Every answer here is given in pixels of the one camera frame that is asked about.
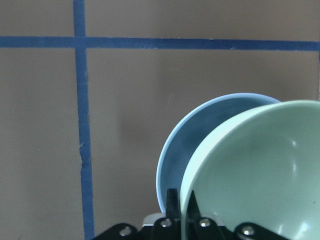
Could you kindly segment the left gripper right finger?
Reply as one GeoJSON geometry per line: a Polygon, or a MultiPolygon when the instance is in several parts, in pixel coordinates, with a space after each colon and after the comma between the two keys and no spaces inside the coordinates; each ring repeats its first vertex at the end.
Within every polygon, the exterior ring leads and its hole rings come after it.
{"type": "Polygon", "coordinates": [[[187,240],[224,240],[223,221],[216,215],[201,213],[195,192],[192,190],[186,211],[187,240]]]}

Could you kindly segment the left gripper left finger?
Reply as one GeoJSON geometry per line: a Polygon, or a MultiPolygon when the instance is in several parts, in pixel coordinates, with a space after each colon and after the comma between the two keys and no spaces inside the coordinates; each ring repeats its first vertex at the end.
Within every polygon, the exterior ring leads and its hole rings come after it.
{"type": "Polygon", "coordinates": [[[165,216],[153,225],[154,240],[181,239],[181,211],[177,189],[168,189],[166,194],[165,216]]]}

